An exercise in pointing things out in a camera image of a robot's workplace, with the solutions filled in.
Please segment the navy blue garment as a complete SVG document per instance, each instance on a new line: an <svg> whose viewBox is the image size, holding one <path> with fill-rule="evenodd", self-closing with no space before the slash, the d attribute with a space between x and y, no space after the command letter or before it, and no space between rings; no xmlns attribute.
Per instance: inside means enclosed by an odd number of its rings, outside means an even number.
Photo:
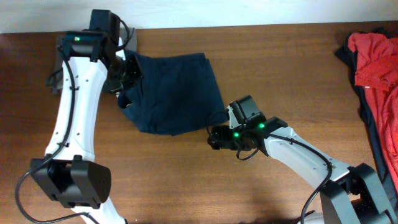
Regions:
<svg viewBox="0 0 398 224"><path fill-rule="evenodd" d="M142 79L120 92L118 106L142 133L179 135L226 122L224 102L204 53L136 56Z"/></svg>

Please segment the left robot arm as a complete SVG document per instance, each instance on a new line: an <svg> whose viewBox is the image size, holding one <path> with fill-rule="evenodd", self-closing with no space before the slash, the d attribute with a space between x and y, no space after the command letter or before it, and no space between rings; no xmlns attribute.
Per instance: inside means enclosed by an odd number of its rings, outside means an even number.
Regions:
<svg viewBox="0 0 398 224"><path fill-rule="evenodd" d="M89 28L65 34L58 52L63 87L57 121L43 158L28 175L44 194L87 223L124 223L111 198L111 171L95 162L94 130L102 93L119 93L142 80L135 56L126 56L125 26L109 10L95 9Z"/></svg>

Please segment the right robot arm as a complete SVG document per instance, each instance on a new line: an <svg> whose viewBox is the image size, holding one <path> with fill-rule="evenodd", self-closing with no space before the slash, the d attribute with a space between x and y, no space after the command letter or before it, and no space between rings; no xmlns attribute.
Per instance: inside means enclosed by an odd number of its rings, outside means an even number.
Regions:
<svg viewBox="0 0 398 224"><path fill-rule="evenodd" d="M397 215L376 171L353 167L321 152L285 121L266 118L252 96L223 110L227 125L207 127L214 150L262 152L292 169L313 187L298 223L397 223Z"/></svg>

